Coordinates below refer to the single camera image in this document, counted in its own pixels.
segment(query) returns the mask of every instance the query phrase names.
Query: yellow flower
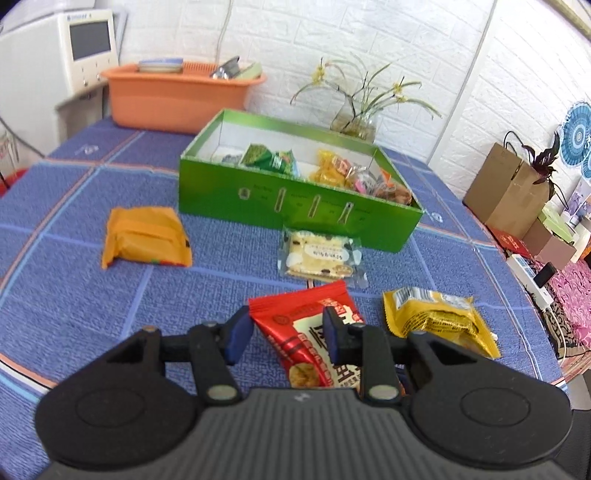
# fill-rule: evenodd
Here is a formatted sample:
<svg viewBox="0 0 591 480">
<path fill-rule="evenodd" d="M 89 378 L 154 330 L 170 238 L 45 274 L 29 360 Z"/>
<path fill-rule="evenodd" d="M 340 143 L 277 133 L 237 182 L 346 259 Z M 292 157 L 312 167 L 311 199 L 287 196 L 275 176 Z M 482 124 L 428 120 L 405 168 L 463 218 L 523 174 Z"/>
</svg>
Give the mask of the yellow flower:
<svg viewBox="0 0 591 480">
<path fill-rule="evenodd" d="M 324 75 L 326 74 L 326 69 L 323 67 L 322 64 L 318 65 L 316 67 L 316 70 L 314 70 L 314 73 L 312 74 L 312 83 L 314 85 L 318 85 L 319 83 L 322 82 L 322 80 L 324 80 Z"/>
<path fill-rule="evenodd" d="M 392 85 L 392 91 L 396 96 L 402 95 L 402 82 L 394 83 L 394 85 Z"/>
</svg>

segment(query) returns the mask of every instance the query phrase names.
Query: green cardboard box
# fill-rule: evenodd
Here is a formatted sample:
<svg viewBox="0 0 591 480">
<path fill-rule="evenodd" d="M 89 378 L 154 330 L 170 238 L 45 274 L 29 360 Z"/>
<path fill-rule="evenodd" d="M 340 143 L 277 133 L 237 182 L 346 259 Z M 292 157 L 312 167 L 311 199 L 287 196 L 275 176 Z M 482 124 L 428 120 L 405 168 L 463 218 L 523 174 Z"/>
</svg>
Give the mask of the green cardboard box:
<svg viewBox="0 0 591 480">
<path fill-rule="evenodd" d="M 398 252 L 423 209 L 321 186 L 281 174 L 222 163 L 250 144 L 292 150 L 303 177 L 317 169 L 317 152 L 332 150 L 351 162 L 380 168 L 406 182 L 375 145 L 315 127 L 251 113 L 221 111 L 191 142 L 180 161 L 179 210 L 192 215 L 281 229 L 307 229 L 359 238 L 364 247 Z"/>
</svg>

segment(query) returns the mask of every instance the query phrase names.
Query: white brick wall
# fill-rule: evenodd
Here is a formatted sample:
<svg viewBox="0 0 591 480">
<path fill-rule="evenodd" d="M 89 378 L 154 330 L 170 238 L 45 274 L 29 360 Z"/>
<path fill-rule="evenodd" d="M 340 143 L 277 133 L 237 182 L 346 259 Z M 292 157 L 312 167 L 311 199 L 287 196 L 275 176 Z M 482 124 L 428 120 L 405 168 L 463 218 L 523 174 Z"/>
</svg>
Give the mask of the white brick wall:
<svg viewBox="0 0 591 480">
<path fill-rule="evenodd" d="M 443 155 L 430 163 L 460 198 L 507 130 L 539 152 L 573 102 L 591 95 L 591 46 L 544 1 L 500 0 L 495 15 L 498 29 L 461 120 Z M 580 170 L 560 160 L 555 166 L 554 179 L 568 198 Z M 556 197 L 553 202 L 558 205 Z"/>
<path fill-rule="evenodd" d="M 149 56 L 213 61 L 228 0 L 97 0 L 129 11 L 122 62 Z M 417 96 L 450 114 L 492 0 L 235 0 L 222 58 L 263 64 L 269 80 L 251 109 L 328 126 L 343 101 L 330 92 L 291 95 L 309 81 L 320 57 L 360 55 L 371 66 L 392 62 L 388 83 L 423 82 Z M 413 105 L 385 112 L 378 141 L 429 158 L 445 121 Z"/>
</svg>

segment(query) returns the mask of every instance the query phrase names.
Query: screen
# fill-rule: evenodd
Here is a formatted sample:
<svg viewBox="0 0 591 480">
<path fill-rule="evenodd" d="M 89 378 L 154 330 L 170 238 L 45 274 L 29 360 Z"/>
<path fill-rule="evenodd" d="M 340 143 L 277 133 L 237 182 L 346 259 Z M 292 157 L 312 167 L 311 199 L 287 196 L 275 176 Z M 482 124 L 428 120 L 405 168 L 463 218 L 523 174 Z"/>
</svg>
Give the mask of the screen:
<svg viewBox="0 0 591 480">
<path fill-rule="evenodd" d="M 74 60 L 110 51 L 109 23 L 104 21 L 70 25 L 70 41 Z"/>
</svg>

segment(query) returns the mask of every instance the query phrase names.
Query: blue gripper pad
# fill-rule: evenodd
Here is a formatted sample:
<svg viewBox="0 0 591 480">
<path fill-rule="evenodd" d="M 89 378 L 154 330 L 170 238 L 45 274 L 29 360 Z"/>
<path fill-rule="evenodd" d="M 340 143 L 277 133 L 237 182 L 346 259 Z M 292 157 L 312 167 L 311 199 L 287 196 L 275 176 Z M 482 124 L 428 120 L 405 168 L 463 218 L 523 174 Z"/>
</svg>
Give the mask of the blue gripper pad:
<svg viewBox="0 0 591 480">
<path fill-rule="evenodd" d="M 223 326 L 222 352 L 228 365 L 238 363 L 254 331 L 247 306 L 241 307 Z"/>
<path fill-rule="evenodd" d="M 330 361 L 339 365 L 339 349 L 336 333 L 337 326 L 334 322 L 335 318 L 338 321 L 340 321 L 340 319 L 336 315 L 332 316 L 329 309 L 332 309 L 334 312 L 334 309 L 331 307 L 325 307 L 322 311 L 322 328 L 324 330 L 324 339 L 326 341 L 326 348 L 329 351 Z"/>
</svg>

